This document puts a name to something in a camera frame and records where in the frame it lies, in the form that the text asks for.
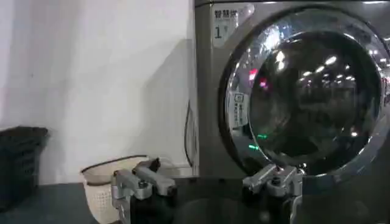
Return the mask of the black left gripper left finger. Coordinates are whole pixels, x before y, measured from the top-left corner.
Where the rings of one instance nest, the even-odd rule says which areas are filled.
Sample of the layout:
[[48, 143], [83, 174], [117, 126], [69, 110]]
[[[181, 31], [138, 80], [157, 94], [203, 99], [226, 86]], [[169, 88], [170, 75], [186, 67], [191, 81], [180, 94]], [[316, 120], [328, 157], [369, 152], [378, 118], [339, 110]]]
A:
[[114, 171], [111, 178], [112, 205], [120, 217], [129, 217], [132, 198], [146, 200], [156, 192], [159, 196], [172, 197], [177, 192], [176, 181], [158, 173], [159, 158], [140, 161], [131, 169]]

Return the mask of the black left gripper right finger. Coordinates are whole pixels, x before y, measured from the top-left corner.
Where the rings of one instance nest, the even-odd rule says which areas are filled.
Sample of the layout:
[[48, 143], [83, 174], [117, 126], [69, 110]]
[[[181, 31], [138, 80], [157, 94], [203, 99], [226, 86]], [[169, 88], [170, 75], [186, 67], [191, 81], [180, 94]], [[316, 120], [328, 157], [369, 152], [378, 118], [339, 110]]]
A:
[[245, 177], [242, 184], [252, 195], [265, 189], [271, 197], [286, 197], [289, 212], [295, 213], [302, 202], [303, 176], [304, 172], [297, 167], [268, 164], [256, 174]]

